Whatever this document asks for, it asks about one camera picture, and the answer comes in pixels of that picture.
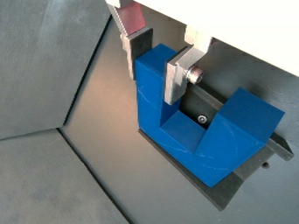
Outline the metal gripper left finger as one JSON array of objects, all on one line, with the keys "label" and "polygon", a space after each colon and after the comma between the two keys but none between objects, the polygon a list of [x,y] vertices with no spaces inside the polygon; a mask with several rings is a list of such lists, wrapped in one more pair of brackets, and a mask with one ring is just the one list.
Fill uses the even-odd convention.
[{"label": "metal gripper left finger", "polygon": [[121,31],[123,49],[127,53],[130,77],[134,80],[135,60],[153,49],[154,29],[146,26],[142,4],[135,0],[106,0],[107,7]]}]

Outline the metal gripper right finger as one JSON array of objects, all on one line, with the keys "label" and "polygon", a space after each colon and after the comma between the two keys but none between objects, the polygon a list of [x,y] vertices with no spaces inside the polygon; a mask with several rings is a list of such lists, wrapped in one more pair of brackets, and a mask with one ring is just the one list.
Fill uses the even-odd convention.
[{"label": "metal gripper right finger", "polygon": [[213,36],[193,26],[186,27],[185,41],[189,44],[170,59],[166,66],[163,99],[170,105],[183,97],[187,84],[198,84],[203,71],[197,66],[210,50]]}]

